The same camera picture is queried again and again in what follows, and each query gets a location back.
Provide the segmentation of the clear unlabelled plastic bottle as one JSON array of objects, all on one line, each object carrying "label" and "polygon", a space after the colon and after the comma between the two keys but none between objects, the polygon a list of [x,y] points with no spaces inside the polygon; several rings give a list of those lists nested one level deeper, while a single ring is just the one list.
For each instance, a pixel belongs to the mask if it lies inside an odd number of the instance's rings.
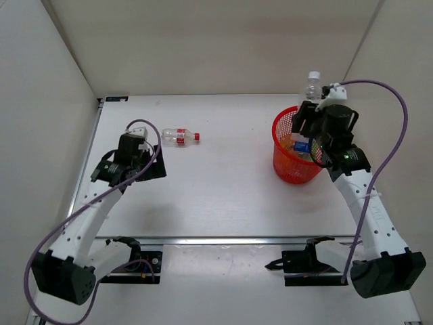
[{"label": "clear unlabelled plastic bottle", "polygon": [[321,74],[317,71],[310,71],[306,80],[306,86],[302,90],[302,100],[319,102],[321,100]]}]

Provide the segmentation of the blue label clear bottle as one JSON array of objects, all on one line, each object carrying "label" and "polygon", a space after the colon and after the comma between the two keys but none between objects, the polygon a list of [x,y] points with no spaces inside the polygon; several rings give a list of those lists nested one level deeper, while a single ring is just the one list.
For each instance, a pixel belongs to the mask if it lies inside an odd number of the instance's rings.
[{"label": "blue label clear bottle", "polygon": [[294,152],[299,158],[308,160],[310,158],[309,140],[299,133],[293,133],[292,138],[296,141]]}]

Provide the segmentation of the red label clear bottle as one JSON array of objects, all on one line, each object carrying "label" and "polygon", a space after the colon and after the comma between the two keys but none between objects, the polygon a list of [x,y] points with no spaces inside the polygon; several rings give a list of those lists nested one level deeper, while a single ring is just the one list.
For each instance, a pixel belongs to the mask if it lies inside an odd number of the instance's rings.
[{"label": "red label clear bottle", "polygon": [[163,144],[167,146],[187,146],[200,142],[199,133],[183,128],[163,129],[161,138]]}]

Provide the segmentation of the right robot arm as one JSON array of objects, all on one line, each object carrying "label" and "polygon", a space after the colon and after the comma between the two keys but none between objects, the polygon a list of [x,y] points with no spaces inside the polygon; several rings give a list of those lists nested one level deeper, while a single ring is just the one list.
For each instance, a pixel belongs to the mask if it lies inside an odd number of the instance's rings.
[{"label": "right robot arm", "polygon": [[342,272],[341,281],[350,282],[365,299],[406,291],[419,278],[426,260],[399,235],[375,187],[395,153],[376,172],[371,170],[364,151],[353,142],[359,115],[346,106],[344,86],[324,86],[320,102],[304,101],[292,119],[292,131],[308,139],[311,159],[329,173],[357,229],[349,246],[329,237],[309,240],[304,264],[314,271],[328,265]]}]

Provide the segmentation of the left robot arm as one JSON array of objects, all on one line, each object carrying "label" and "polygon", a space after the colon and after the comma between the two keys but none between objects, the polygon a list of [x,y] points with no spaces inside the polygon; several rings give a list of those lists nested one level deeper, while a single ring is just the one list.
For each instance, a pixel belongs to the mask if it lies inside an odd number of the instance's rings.
[{"label": "left robot arm", "polygon": [[31,269],[39,290],[82,305],[96,283],[112,270],[139,268],[141,249],[132,237],[115,237],[94,253],[90,249],[108,213],[124,194],[124,181],[165,176],[162,151],[148,143],[146,128],[123,133],[117,149],[106,153],[91,174],[83,200],[85,211],[68,223],[46,253],[38,253],[33,260]]}]

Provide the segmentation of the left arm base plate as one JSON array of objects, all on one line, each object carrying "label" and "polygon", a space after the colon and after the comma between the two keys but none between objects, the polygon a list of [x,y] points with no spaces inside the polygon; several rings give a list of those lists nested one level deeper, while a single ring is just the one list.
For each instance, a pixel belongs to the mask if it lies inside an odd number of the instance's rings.
[{"label": "left arm base plate", "polygon": [[163,246],[142,246],[140,259],[148,263],[135,263],[109,274],[102,284],[159,284],[162,271]]}]

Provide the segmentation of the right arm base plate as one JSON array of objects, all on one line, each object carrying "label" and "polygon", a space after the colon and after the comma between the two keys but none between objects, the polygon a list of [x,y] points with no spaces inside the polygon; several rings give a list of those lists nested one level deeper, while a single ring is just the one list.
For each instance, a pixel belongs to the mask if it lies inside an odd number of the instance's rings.
[{"label": "right arm base plate", "polygon": [[286,287],[348,286],[341,282],[340,272],[322,262],[313,253],[282,251],[281,258],[265,265],[269,271],[283,271]]}]

